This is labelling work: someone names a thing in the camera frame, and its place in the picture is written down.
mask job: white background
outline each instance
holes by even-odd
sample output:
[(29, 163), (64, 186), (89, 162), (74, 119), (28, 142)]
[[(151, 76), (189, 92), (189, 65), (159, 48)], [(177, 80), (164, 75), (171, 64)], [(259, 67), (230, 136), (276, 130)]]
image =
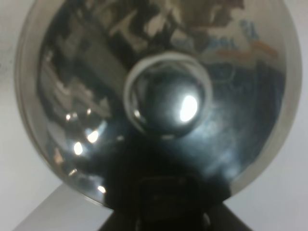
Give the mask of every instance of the white background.
[[(308, 230), (308, 0), (285, 1), (303, 56), (303, 91), (295, 124), (272, 164), (226, 202), (256, 231)], [(0, 0), (0, 230), (95, 230), (110, 211), (65, 186), (42, 203), (61, 183), (28, 141), (13, 92), (13, 59), (31, 2)]]

